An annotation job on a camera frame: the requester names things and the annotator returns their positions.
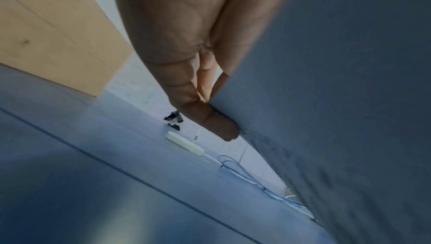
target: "blue cable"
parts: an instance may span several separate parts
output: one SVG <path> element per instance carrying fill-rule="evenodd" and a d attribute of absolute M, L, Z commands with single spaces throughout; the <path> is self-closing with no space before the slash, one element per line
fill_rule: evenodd
<path fill-rule="evenodd" d="M 232 159 L 229 156 L 221 155 L 219 156 L 219 161 L 221 163 L 221 167 L 227 168 L 230 172 L 232 172 L 234 175 L 238 176 L 239 178 L 243 179 L 244 181 L 251 183 L 253 185 L 256 185 L 260 190 L 262 190 L 268 197 L 270 197 L 273 200 L 278 200 L 281 202 L 284 202 L 288 204 L 290 207 L 296 209 L 297 211 L 307 215 L 312 220 L 315 220 L 313 214 L 308 210 L 305 206 L 303 206 L 300 203 L 297 203 L 292 200 L 288 200 L 286 198 L 280 197 L 279 195 L 275 194 L 268 188 L 266 188 L 263 184 L 261 184 L 259 181 L 257 181 L 250 173 L 248 173 L 236 160 Z M 229 167 L 226 163 L 233 163 L 237 167 L 240 168 L 241 171 L 235 170 L 232 167 Z"/>

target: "white tile floor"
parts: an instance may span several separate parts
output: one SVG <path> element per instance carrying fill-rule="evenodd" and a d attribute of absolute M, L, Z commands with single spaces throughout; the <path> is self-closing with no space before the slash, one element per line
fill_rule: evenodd
<path fill-rule="evenodd" d="M 104 10 L 107 17 L 128 40 L 115 0 L 96 1 Z M 163 117 L 169 115 L 171 111 L 174 111 L 167 96 L 136 54 L 130 57 L 106 89 L 152 115 L 154 118 L 159 119 L 161 122 Z M 185 118 L 185 121 L 181 124 L 181 134 L 189 138 L 194 138 L 198 132 L 198 143 L 211 148 L 220 155 L 228 155 L 240 161 L 240 164 L 248 172 L 256 176 L 256 178 L 267 185 L 268 188 L 272 187 L 272 189 L 279 193 L 285 190 L 286 186 L 283 181 L 275 174 L 259 153 L 242 138 L 227 143 L 213 133 L 206 129 L 201 129 L 199 125 Z"/>

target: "plywood panel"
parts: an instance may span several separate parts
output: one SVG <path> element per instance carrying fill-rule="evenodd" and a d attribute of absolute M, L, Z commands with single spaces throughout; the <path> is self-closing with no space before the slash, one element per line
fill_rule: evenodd
<path fill-rule="evenodd" d="M 49 25 L 116 70 L 131 54 L 130 44 L 94 0 L 19 0 Z"/>
<path fill-rule="evenodd" d="M 115 72 L 17 0 L 0 0 L 0 63 L 91 95 Z"/>

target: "metal surface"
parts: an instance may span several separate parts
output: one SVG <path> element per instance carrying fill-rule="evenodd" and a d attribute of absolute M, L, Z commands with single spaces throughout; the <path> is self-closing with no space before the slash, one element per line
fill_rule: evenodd
<path fill-rule="evenodd" d="M 0 66 L 1 242 L 333 244 L 169 130 L 112 94 Z"/>
<path fill-rule="evenodd" d="M 431 243 L 430 1 L 288 0 L 213 101 L 339 243 Z"/>

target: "skin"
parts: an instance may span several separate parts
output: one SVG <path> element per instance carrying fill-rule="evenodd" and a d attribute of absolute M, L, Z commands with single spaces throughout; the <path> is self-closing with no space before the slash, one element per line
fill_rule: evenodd
<path fill-rule="evenodd" d="M 207 104 L 283 0 L 117 0 L 133 47 L 188 118 L 226 141 L 237 125 Z M 214 79 L 218 66 L 223 74 Z"/>

